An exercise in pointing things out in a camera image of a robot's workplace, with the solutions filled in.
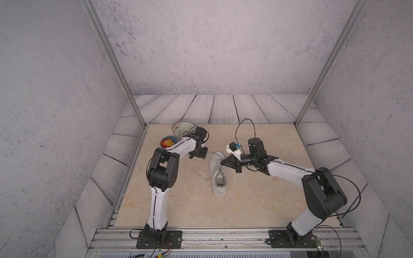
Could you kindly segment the white shoelace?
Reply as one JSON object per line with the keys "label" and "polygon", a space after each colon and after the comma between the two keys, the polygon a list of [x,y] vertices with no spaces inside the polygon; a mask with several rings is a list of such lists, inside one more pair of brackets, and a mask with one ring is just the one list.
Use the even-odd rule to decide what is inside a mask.
{"label": "white shoelace", "polygon": [[200,172],[197,171],[196,173],[197,173],[198,176],[200,176],[202,179],[204,179],[206,181],[210,180],[212,178],[212,175],[213,175],[210,170],[208,170],[208,171],[203,170],[203,171],[200,171]]}

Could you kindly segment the white sneaker shoe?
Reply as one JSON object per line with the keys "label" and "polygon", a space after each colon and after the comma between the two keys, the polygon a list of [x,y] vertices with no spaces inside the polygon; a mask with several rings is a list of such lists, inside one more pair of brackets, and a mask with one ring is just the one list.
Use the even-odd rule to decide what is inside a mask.
{"label": "white sneaker shoe", "polygon": [[214,152],[210,158],[209,171],[213,193],[216,197],[222,198],[227,194],[228,179],[225,173],[225,166],[221,162],[225,159],[222,152]]}

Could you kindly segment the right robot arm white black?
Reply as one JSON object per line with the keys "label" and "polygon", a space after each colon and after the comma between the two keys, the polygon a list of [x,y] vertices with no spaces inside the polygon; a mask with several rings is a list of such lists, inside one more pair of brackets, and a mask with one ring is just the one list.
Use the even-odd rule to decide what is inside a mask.
{"label": "right robot arm white black", "polygon": [[241,173],[243,167],[254,166],[268,176],[279,177],[303,188],[307,208],[286,226],[284,241],[291,247],[298,247],[310,239],[312,230],[347,204],[347,197],[334,178],[324,167],[306,169],[268,155],[259,138],[248,140],[250,152],[244,154],[240,144],[226,146],[230,154],[221,165]]}

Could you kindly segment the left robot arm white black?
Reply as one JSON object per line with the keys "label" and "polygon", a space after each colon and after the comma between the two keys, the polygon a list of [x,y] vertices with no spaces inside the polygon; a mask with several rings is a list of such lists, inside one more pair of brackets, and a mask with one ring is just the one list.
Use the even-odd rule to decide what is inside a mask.
{"label": "left robot arm white black", "polygon": [[157,148],[148,162],[146,177],[151,187],[151,208],[149,219],[137,239],[137,248],[180,248],[178,240],[168,237],[181,234],[181,231],[167,230],[167,203],[170,188],[175,185],[181,158],[189,155],[205,159],[208,148],[204,143],[209,139],[206,129],[193,126],[181,133],[182,139],[168,148]]}

